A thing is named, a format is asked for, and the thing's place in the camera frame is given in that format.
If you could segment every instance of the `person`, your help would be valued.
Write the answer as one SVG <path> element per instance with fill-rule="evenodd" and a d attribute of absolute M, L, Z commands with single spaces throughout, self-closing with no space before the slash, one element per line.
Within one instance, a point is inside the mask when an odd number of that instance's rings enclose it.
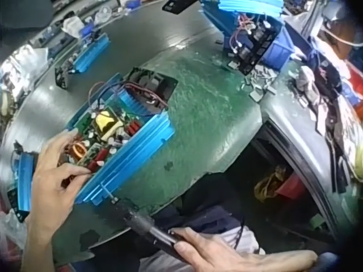
<path fill-rule="evenodd" d="M 77 193 L 90 178 L 90 171 L 86 168 L 68 163 L 58 166 L 60 155 L 76 134 L 77 130 L 63 131 L 41 149 L 32 182 L 32 209 L 26 219 L 27 241 L 22 272 L 54 271 L 52 237 L 71 213 Z M 74 176 L 73 180 L 63 188 L 62 181 L 70 176 Z M 223 234 L 204 236 L 191 228 L 176 228 L 174 232 L 184 239 L 175 244 L 175 250 L 188 264 L 184 263 L 179 270 L 174 270 L 171 267 L 173 263 L 164 259 L 159 262 L 163 267 L 155 267 L 155 271 L 305 271 L 317 259 L 317 255 L 309 250 L 266 255 L 238 253 L 226 243 Z M 157 254 L 159 260 L 165 257 L 163 252 Z"/>

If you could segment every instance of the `plastic bag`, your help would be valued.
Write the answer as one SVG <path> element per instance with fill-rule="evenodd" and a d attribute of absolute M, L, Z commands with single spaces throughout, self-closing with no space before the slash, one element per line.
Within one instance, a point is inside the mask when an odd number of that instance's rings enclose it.
<path fill-rule="evenodd" d="M 85 24 L 78 16 L 67 18 L 63 22 L 62 30 L 76 39 L 82 38 L 80 31 L 85 27 Z"/>
<path fill-rule="evenodd" d="M 95 16 L 95 25 L 103 24 L 110 20 L 112 16 L 112 10 L 109 6 L 103 6 L 100 10 L 96 13 Z"/>

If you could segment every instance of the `wire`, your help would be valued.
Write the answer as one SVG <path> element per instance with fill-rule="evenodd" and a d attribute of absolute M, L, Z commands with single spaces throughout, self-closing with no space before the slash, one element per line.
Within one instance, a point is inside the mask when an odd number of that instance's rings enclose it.
<path fill-rule="evenodd" d="M 97 114 L 101 114 L 102 116 L 106 116 L 100 112 L 98 112 L 97 110 L 93 109 L 92 108 L 92 102 L 91 102 L 91 95 L 93 93 L 93 90 L 96 88 L 96 86 L 100 85 L 100 84 L 105 84 L 104 81 L 99 81 L 99 82 L 96 82 L 95 84 L 93 84 L 93 86 L 90 88 L 90 90 L 88 91 L 88 98 L 87 98 L 87 101 L 88 101 L 88 106 L 89 108 L 91 109 L 91 111 L 97 113 Z"/>
<path fill-rule="evenodd" d="M 240 230 L 238 231 L 238 234 L 237 234 L 237 238 L 236 238 L 236 244 L 234 245 L 234 249 L 236 250 L 237 249 L 237 247 L 238 247 L 238 244 L 239 244 L 239 242 L 240 242 L 240 240 L 241 240 L 241 238 L 242 238 L 242 232 L 243 232 L 243 226 L 242 226 L 242 224 L 240 225 Z"/>
<path fill-rule="evenodd" d="M 345 41 L 341 38 L 339 38 L 338 36 L 336 36 L 335 34 L 333 34 L 332 32 L 330 32 L 325 26 L 322 26 L 321 27 L 321 30 L 322 31 L 325 31 L 326 33 L 328 33 L 330 36 L 332 36 L 333 38 L 335 38 L 336 40 L 342 42 L 343 44 L 348 44 L 348 45 L 351 45 L 351 46 L 354 46 L 354 47 L 362 47 L 363 46 L 363 42 L 361 42 L 360 44 L 355 44 L 353 42 L 350 42 L 350 41 Z"/>
<path fill-rule="evenodd" d="M 88 91 L 88 106 L 90 107 L 90 109 L 91 109 L 91 111 L 93 111 L 93 112 L 95 112 L 96 114 L 100 114 L 100 115 L 102 115 L 102 116 L 106 116 L 106 117 L 109 117 L 109 116 L 107 116 L 107 115 L 105 115 L 105 114 L 103 114 L 100 110 L 98 110 L 98 109 L 93 109 L 92 108 L 92 103 L 91 103 L 91 94 L 92 94 L 92 92 L 93 92 L 93 90 L 94 90 L 94 88 L 97 86 L 97 85 L 99 85 L 99 84 L 101 84 L 101 83 L 105 83 L 105 82 L 97 82 L 97 83 L 95 83 L 92 87 L 91 87 L 91 89 Z M 147 88 L 145 88 L 145 87 L 142 87 L 142 86 L 140 86 L 140 85 L 138 85 L 138 84 L 136 84 L 136 83 L 134 83 L 134 82 L 129 82 L 129 81 L 125 81 L 125 82 L 123 82 L 123 81 L 120 81 L 120 82 L 116 82 L 116 83 L 113 83 L 113 84 L 111 84 L 111 85 L 108 85 L 100 94 L 99 94 L 99 97 L 98 97 L 98 99 L 97 99 L 97 101 L 98 101 L 98 107 L 99 107 L 99 105 L 100 105 L 100 99 L 102 98 L 102 96 L 108 91 L 108 90 L 110 90 L 110 89 L 112 89 L 113 90 L 113 92 L 114 92 L 114 94 L 115 94 L 115 96 L 118 96 L 118 92 L 115 90 L 115 88 L 114 87 L 116 87 L 116 86 L 118 86 L 118 90 L 119 89 L 122 89 L 122 88 L 128 88 L 128 87 L 131 87 L 130 88 L 130 90 L 132 90 L 132 91 L 134 91 L 134 92 L 136 92 L 136 90 L 135 89 L 137 89 L 137 90 L 139 90 L 139 91 L 141 91 L 141 92 L 146 92 L 146 93 L 148 93 L 153 99 L 156 99 L 156 100 L 158 100 L 165 108 L 169 108 L 169 106 L 168 106 L 168 104 L 160 97 L 160 96 L 158 96 L 155 92 L 153 92 L 152 90 L 149 90 L 149 89 L 147 89 Z M 125 112 L 126 114 L 129 114 L 129 115 L 134 115 L 134 116 L 139 116 L 139 117 L 150 117 L 150 116 L 154 116 L 155 114 L 137 114 L 137 113 L 132 113 L 132 112 Z"/>
<path fill-rule="evenodd" d="M 238 20 L 239 20 L 239 27 L 233 32 L 233 34 L 231 35 L 230 39 L 229 39 L 229 45 L 230 47 L 232 48 L 232 50 L 234 50 L 235 48 L 233 47 L 232 45 L 232 41 L 233 41 L 233 38 L 235 40 L 235 42 L 237 43 L 237 45 L 240 44 L 240 42 L 238 41 L 238 35 L 240 34 L 240 32 L 242 30 L 246 30 L 246 26 L 248 23 L 253 23 L 253 19 L 255 18 L 255 16 L 249 18 L 247 17 L 246 14 L 242 13 L 240 14 Z"/>

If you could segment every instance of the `hand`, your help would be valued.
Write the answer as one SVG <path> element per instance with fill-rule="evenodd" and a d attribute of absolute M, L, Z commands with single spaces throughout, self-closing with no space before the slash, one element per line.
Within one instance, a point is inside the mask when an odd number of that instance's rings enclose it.
<path fill-rule="evenodd" d="M 296 272 L 305 271 L 316 261 L 310 250 L 257 255 L 238 254 L 220 236 L 206 239 L 191 228 L 173 229 L 185 241 L 175 244 L 175 250 L 196 272 Z"/>
<path fill-rule="evenodd" d="M 28 231 L 48 243 L 72 211 L 75 197 L 90 177 L 87 168 L 69 163 L 57 166 L 64 148 L 73 140 L 78 130 L 63 131 L 41 149 L 33 176 L 31 212 L 27 218 Z M 66 189 L 64 179 L 75 176 Z"/>
<path fill-rule="evenodd" d="M 173 231 L 186 240 L 176 243 L 175 250 L 196 272 L 251 271 L 248 268 L 253 262 L 244 262 L 220 236 L 214 235 L 211 239 L 206 239 L 191 228 L 177 228 Z"/>

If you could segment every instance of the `white connector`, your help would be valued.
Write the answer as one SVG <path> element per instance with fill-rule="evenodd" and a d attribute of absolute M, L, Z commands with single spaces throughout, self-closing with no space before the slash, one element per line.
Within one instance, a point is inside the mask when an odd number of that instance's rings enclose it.
<path fill-rule="evenodd" d="M 265 28 L 271 28 L 271 24 L 268 21 L 263 21 Z"/>

